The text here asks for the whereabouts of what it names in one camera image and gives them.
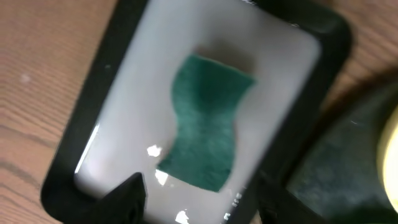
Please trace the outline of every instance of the black frame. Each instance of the black frame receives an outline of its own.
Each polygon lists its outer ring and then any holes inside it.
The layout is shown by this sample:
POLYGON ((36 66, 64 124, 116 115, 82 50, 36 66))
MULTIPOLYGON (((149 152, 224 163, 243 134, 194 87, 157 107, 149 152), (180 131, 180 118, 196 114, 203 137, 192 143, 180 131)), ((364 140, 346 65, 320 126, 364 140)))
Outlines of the black frame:
MULTIPOLYGON (((118 0, 58 145, 40 198, 45 211, 61 222, 79 217, 96 203, 94 198, 76 188, 74 171, 148 1, 118 0)), ((347 22, 314 2, 256 0, 252 3, 313 35, 319 41, 322 52, 228 224, 250 222, 257 209, 256 188, 260 176, 266 175, 282 185, 293 161, 299 156, 300 145, 318 116, 328 88, 349 55, 352 43, 347 22)))

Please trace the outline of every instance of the white liquid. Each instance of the white liquid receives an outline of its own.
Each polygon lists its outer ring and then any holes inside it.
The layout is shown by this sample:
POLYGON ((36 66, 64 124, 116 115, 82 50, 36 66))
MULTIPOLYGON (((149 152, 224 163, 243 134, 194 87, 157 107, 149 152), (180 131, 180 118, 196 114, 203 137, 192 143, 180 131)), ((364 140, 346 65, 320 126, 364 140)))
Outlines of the white liquid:
POLYGON ((142 172, 146 220, 223 222, 239 203, 319 53, 312 36, 239 0, 150 1, 76 168, 77 186, 101 197, 142 172), (234 167, 218 193, 155 169, 176 135, 172 81, 194 52, 256 79, 239 104, 234 167))

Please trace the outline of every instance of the wooden table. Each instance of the wooden table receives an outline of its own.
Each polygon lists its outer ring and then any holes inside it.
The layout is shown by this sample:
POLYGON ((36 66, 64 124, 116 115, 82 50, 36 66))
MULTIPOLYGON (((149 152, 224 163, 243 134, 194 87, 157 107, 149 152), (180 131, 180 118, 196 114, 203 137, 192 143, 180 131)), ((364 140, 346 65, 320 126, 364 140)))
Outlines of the wooden table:
MULTIPOLYGON (((56 223, 40 205, 40 186, 114 3, 1 1, 1 223, 56 223)), ((356 45, 324 110, 398 77, 398 1, 330 5, 350 21, 356 45)))

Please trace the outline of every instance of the wooden surface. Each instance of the wooden surface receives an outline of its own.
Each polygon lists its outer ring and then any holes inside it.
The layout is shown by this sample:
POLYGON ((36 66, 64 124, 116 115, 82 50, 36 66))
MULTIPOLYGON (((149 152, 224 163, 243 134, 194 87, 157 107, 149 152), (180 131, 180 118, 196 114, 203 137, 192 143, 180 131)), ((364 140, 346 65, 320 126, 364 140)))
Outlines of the wooden surface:
MULTIPOLYGON (((323 109, 398 75, 398 1, 337 0, 352 57, 323 109)), ((0 223, 56 223, 39 190, 114 0, 1 0, 0 223)))

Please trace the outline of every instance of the green sponge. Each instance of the green sponge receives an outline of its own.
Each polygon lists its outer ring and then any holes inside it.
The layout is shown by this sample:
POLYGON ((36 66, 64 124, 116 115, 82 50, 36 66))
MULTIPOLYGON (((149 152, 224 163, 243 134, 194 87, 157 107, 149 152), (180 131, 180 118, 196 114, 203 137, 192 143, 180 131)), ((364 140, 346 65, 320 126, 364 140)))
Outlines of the green sponge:
POLYGON ((189 56, 172 87, 178 135, 158 169, 201 189, 218 192, 233 166, 236 108, 253 83, 235 68, 189 56))

